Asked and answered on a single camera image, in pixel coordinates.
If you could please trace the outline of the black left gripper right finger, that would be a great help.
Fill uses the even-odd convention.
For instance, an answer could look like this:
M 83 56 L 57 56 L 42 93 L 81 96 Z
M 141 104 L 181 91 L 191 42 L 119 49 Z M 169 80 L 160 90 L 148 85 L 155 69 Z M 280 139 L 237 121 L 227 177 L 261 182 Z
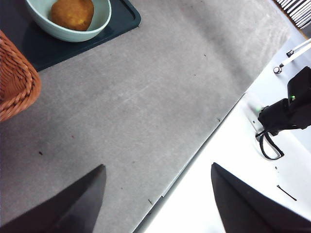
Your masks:
M 227 233 L 309 233 L 311 222 L 213 163 L 211 181 Z

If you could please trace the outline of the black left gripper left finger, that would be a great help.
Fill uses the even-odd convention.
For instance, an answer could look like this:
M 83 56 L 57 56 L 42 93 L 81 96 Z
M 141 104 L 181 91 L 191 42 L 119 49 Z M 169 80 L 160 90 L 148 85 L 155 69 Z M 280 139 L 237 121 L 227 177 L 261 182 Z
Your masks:
M 99 165 L 54 197 L 1 226 L 2 233 L 91 233 L 106 184 Z

